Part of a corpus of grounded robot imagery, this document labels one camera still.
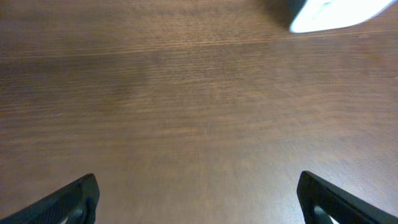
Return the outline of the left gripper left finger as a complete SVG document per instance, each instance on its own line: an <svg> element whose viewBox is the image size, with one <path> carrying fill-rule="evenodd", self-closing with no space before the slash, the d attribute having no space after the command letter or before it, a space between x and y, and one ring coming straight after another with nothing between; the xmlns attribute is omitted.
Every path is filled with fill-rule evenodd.
<svg viewBox="0 0 398 224"><path fill-rule="evenodd" d="M94 174L86 174L50 195L9 215L2 224L94 224L100 190Z"/></svg>

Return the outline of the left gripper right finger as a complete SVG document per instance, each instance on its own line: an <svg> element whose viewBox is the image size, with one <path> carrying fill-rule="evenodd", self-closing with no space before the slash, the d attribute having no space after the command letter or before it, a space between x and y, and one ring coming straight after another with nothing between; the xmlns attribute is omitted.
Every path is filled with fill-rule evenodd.
<svg viewBox="0 0 398 224"><path fill-rule="evenodd" d="M305 223L397 223L397 217L306 170L300 175L297 197Z"/></svg>

